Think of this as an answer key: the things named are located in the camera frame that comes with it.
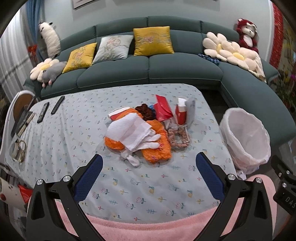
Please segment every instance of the clear plastic bag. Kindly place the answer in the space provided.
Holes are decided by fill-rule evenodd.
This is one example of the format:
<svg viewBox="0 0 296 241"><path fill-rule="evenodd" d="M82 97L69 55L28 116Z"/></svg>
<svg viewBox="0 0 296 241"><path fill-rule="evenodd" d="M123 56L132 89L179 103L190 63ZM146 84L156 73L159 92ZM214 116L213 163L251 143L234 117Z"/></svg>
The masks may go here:
<svg viewBox="0 0 296 241"><path fill-rule="evenodd" d="M270 138L254 115L241 108L230 108L221 120L220 129L237 169L251 174L268 162Z"/></svg>

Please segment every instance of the blue curtain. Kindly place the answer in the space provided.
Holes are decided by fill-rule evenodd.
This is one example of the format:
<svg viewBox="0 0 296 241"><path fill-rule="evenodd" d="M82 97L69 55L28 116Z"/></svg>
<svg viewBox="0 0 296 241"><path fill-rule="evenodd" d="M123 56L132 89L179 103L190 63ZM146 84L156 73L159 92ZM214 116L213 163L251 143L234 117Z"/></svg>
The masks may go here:
<svg viewBox="0 0 296 241"><path fill-rule="evenodd" d="M29 23L30 32L34 44L37 44L38 34L39 34L39 17L40 17L40 8L43 3L43 0L28 0L26 2L27 18ZM39 49L37 48L36 57L41 62L44 61L43 57L40 54Z"/></svg>

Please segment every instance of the sofa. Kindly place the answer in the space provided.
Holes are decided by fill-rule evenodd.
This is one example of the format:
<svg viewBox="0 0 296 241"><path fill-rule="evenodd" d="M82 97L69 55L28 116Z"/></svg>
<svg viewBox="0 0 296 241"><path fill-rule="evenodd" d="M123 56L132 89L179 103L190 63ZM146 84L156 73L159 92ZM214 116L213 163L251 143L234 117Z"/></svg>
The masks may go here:
<svg viewBox="0 0 296 241"><path fill-rule="evenodd" d="M126 18L100 23L61 40L60 61L67 61L71 51L97 42L109 35L133 35L133 28L170 26L174 54L133 56L132 41L126 59L105 61L87 69L77 69L61 74L45 88L41 83L26 80L41 99L123 85L185 83L198 89L220 91L229 107L240 107L254 114L267 129L271 146L279 146L296 135L295 123L279 97L264 82L250 72L229 63L219 66L199 57L203 53L202 40L207 32L222 33L230 41L239 41L236 31L213 23L174 16L148 16ZM267 83L278 76L278 71L262 60Z"/></svg>

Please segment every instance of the white plush toy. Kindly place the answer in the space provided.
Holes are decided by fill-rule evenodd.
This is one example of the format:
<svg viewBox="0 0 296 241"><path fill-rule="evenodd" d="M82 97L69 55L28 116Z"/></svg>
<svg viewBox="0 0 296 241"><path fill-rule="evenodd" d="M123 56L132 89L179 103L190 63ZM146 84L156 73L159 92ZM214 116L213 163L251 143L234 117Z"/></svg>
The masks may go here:
<svg viewBox="0 0 296 241"><path fill-rule="evenodd" d="M261 59L255 51L241 48L236 42L228 42L223 34L216 36L212 32L207 33L202 45L205 47L205 55L238 65L266 82Z"/></svg>
<svg viewBox="0 0 296 241"><path fill-rule="evenodd" d="M51 25L52 23L40 23L39 31L45 41L48 56L55 58L61 52L61 43L59 36Z"/></svg>
<svg viewBox="0 0 296 241"><path fill-rule="evenodd" d="M33 68L30 72L30 79L31 80L38 80L39 82L42 82L42 74L43 70L47 70L50 66L59 63L58 59L52 60L51 58L47 58L44 60L44 62L41 62L37 64L35 68Z"/></svg>

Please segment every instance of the embroidered pillow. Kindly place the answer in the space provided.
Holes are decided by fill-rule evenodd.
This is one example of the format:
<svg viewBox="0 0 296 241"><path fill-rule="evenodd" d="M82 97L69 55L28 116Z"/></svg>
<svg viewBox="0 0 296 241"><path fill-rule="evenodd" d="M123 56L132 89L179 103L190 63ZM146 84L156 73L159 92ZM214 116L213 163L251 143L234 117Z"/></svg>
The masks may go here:
<svg viewBox="0 0 296 241"><path fill-rule="evenodd" d="M170 27L134 28L135 56L174 53Z"/></svg>
<svg viewBox="0 0 296 241"><path fill-rule="evenodd" d="M114 35L101 39L99 50L93 60L93 64L108 60L124 59L128 56L129 46L133 35Z"/></svg>
<svg viewBox="0 0 296 241"><path fill-rule="evenodd" d="M88 44L73 50L70 53L67 65L64 68L63 73L75 69L90 67L92 65L96 45L97 43Z"/></svg>

